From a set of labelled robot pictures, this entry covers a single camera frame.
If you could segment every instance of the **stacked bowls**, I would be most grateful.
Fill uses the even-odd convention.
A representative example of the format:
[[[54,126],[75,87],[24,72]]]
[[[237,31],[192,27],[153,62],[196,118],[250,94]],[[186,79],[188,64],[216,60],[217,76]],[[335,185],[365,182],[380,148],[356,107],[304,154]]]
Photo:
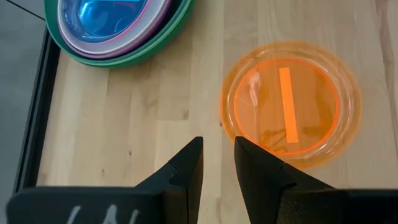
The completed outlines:
[[[49,32],[75,60],[125,67],[162,49],[191,14],[194,0],[45,0]]]

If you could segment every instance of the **wooden table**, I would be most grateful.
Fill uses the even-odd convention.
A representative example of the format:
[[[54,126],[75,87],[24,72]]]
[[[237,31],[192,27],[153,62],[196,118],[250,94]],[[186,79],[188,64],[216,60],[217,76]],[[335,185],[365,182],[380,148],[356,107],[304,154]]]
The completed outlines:
[[[259,45],[306,40],[337,54],[363,97],[354,141],[306,172],[337,188],[397,188],[397,11],[394,0],[198,0],[183,32],[140,65],[98,69],[61,54],[39,184],[134,186],[203,136],[199,223],[249,223],[220,125],[223,77]]]

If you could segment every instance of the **transparent orange plate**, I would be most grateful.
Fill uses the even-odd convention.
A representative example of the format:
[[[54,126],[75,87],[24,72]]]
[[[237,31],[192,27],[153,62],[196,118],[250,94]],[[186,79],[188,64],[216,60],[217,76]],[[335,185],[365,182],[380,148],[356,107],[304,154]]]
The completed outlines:
[[[304,169],[338,155],[362,114],[351,71],[306,42],[277,42],[242,57],[224,81],[221,121],[233,140],[244,136]]]

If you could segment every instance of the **black frame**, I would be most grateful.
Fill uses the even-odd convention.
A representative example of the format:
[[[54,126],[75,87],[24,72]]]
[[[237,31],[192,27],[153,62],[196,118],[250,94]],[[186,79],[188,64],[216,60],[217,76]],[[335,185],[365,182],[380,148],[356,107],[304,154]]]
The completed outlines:
[[[14,193],[24,188],[35,187],[37,183],[59,55],[60,48],[46,29],[30,101]]]

